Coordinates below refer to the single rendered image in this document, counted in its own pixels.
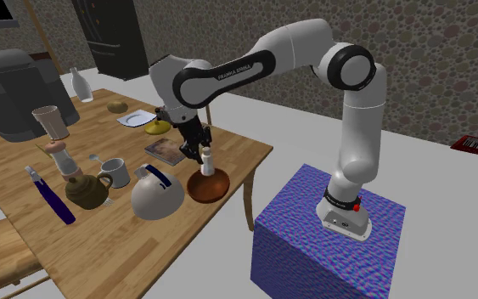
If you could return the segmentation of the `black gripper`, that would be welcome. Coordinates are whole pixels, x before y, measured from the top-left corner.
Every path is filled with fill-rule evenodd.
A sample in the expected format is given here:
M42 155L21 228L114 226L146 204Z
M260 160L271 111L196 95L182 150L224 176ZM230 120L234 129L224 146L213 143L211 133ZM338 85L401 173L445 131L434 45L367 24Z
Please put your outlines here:
M211 128L203 126L198 116L177 123L176 128L179 130L185 140L180 146L180 151L189 159L201 163L200 143L203 147L210 147L212 142Z

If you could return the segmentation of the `small white shaker bottle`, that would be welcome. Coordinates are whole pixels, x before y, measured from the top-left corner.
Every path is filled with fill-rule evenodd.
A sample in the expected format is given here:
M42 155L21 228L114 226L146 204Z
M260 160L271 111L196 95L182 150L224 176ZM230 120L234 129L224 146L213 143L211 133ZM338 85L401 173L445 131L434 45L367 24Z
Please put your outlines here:
M213 163L213 157L210 147L203 147L201 149L201 159L202 165L200 167L200 172L206 177L210 177L215 173L215 167Z

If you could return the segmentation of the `brown covered book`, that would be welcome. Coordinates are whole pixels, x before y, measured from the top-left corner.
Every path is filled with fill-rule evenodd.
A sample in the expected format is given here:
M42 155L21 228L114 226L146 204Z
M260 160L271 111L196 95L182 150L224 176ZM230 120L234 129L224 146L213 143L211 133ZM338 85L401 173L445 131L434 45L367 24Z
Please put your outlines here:
M170 166L175 166L185 158L185 155L179 148L180 145L178 143L168 138L161 138L145 147L144 151Z

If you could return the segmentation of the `yellow domed lid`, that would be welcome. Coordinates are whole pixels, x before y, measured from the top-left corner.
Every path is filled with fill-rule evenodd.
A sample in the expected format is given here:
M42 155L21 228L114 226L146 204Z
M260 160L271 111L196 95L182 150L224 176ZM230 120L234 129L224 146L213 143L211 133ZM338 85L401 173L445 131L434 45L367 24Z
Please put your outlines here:
M163 120L154 120L144 126L144 131L149 135L161 135L167 133L172 125Z

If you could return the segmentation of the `brown wooden bowl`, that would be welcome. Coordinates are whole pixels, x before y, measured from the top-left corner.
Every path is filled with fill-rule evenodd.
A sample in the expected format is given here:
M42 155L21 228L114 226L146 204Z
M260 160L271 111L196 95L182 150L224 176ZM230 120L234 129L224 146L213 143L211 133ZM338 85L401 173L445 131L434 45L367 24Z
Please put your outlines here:
M204 176L201 171L193 173L188 179L187 191L194 201L210 204L222 199L228 192L229 186L228 174L216 168L211 176Z

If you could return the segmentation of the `white square plate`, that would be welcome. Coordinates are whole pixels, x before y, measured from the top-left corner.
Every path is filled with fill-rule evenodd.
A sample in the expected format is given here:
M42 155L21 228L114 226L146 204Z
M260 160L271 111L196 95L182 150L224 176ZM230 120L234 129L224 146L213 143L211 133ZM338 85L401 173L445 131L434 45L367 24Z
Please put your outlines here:
M126 127L141 127L156 118L156 114L150 113L146 110L136 110L132 113L124 115L116 120Z

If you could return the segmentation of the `white mug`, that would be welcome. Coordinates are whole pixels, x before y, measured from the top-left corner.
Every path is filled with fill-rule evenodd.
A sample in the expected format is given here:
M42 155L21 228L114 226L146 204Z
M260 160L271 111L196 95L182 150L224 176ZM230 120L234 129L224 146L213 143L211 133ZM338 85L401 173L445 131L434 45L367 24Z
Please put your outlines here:
M100 173L107 173L113 178L111 187L114 189L125 187L131 180L126 163L122 158L112 158L105 161L100 167Z

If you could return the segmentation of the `brown potato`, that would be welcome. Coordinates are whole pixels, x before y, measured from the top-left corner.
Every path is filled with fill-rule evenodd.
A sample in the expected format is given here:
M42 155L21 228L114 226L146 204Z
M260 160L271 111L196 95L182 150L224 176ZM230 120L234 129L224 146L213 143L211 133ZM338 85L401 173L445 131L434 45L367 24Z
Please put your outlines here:
M107 104L107 110L111 113L121 114L128 110L128 104L118 100L110 101Z

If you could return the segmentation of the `dark olive teapot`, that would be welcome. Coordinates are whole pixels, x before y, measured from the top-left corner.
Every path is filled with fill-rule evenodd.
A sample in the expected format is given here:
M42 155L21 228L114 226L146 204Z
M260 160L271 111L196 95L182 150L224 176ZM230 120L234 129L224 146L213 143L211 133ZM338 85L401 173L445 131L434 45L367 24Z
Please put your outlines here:
M108 173L100 173L97 177L80 175L69 178L65 185L65 194L79 207L92 210L108 200L112 183L113 178Z

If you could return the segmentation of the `white bottle vase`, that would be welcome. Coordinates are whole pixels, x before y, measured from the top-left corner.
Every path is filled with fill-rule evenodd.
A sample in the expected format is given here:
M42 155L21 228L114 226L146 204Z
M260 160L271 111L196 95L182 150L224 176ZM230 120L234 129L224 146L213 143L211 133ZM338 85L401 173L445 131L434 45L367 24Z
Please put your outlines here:
M82 103L93 101L92 89L86 79L78 72L77 68L71 67L70 73L72 75L71 86L77 98L79 98Z

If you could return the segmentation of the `black refrigerator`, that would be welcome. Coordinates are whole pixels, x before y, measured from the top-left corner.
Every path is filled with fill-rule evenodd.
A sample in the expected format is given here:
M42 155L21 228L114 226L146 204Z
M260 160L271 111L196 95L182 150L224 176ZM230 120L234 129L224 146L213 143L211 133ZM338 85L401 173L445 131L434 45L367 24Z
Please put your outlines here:
M149 74L133 0L71 0L100 74L132 80Z

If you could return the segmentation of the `light wooden table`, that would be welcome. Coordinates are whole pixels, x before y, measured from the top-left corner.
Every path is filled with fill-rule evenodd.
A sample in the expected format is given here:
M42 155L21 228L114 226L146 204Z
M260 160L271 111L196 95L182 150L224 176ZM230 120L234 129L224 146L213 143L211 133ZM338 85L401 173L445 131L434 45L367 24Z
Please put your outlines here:
M229 191L211 204L195 202L186 193L172 215L145 221L131 207L131 190L137 182L133 171L149 163L174 175L185 188L200 166L189 159L170 166L147 155L143 148L161 136L148 135L141 127L122 126L116 120L121 116L106 108L113 100L127 103L128 113L154 112L153 105L106 89L94 91L93 97L89 103L71 98L80 120L69 127L70 136L64 142L86 174L98 172L99 164L88 159L90 154L125 161L131 182L122 189L110 189L115 203L88 211L67 200L66 182L53 159L36 147L50 141L48 136L21 143L0 137L0 209L67 299L139 299L242 185L246 187L246 219L252 229L253 175L273 146L211 126L214 162L228 174ZM76 217L73 224L65 225L55 215L25 166L37 170L64 200Z

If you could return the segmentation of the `beige tumbler cup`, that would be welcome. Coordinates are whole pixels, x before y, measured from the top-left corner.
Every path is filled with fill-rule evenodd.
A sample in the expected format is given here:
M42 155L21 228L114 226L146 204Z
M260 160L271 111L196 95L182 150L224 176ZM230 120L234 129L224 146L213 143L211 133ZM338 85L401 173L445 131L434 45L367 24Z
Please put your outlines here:
M52 140L61 140L70 135L57 106L43 106L31 113Z

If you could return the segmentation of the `blue patterned robot stand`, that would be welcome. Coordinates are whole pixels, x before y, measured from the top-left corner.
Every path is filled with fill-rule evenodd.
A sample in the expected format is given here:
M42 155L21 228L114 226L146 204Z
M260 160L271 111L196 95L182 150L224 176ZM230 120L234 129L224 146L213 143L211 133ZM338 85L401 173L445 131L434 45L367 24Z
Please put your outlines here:
M406 208L361 190L372 231L347 238L316 213L329 180L302 165L256 218L250 278L273 299L388 299Z

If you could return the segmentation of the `blue handled knife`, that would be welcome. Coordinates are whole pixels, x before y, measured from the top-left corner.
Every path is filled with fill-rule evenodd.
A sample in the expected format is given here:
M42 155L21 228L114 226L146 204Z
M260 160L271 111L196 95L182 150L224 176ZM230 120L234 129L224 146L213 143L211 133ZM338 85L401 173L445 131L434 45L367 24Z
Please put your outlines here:
M31 167L26 166L25 170L31 177L31 181L36 185L42 198L49 204L55 214L66 224L72 224L76 218L67 207L67 205L56 195L43 178Z

